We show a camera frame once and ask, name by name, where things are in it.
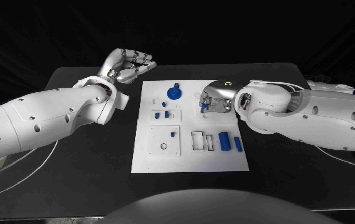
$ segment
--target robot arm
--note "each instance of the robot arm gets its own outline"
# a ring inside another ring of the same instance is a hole
[[[80,80],[72,88],[32,93],[0,105],[0,158],[68,137],[85,124],[106,124],[130,99],[116,80],[130,83],[156,65],[150,55],[116,49],[98,76]]]
[[[217,81],[205,87],[199,101],[204,112],[225,113],[234,107],[256,132],[280,133],[329,149],[355,150],[354,95],[315,90],[290,93],[254,80],[244,87],[230,83]]]

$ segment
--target black table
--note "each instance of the black table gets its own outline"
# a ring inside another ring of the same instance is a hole
[[[46,90],[72,87],[98,70],[98,67],[57,69]],[[0,219],[104,216],[142,198],[195,188],[257,192],[309,209],[355,208],[355,167],[334,160],[312,145],[279,134],[259,134],[243,121],[240,131],[250,172],[130,173],[142,81],[194,79],[246,83],[259,79],[309,88],[290,63],[158,66],[133,84],[116,84],[130,95],[130,102],[124,111],[116,110],[108,124],[85,125],[62,139],[42,169],[0,194]],[[35,168],[52,147],[54,144],[33,152],[16,175]]]

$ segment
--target blue object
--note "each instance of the blue object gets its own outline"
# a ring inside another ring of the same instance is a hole
[[[221,132],[218,134],[218,137],[220,137],[221,151],[230,151],[231,150],[231,143],[230,143],[228,133]]]
[[[238,152],[243,152],[243,145],[241,145],[241,142],[240,142],[240,138],[235,137],[235,138],[234,138],[234,141],[235,141],[235,145],[237,145],[237,150],[238,150]]]
[[[201,107],[202,114],[204,114],[204,109],[205,109],[207,106],[208,106],[208,104],[202,104],[202,107]]]
[[[175,86],[168,90],[168,97],[172,100],[179,99],[182,96],[182,91],[179,89],[179,83],[175,83]]]

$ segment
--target black curtain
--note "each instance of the black curtain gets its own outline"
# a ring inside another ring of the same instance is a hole
[[[160,65],[293,62],[355,85],[355,0],[2,0],[0,103],[114,48]]]

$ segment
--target small hole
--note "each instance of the small hole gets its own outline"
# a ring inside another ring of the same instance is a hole
[[[316,115],[318,114],[318,106],[313,107],[312,109],[312,114]]]
[[[35,125],[35,131],[36,131],[36,132],[41,131],[41,125],[39,125],[39,124]]]
[[[68,123],[71,121],[71,116],[65,115],[65,122]]]

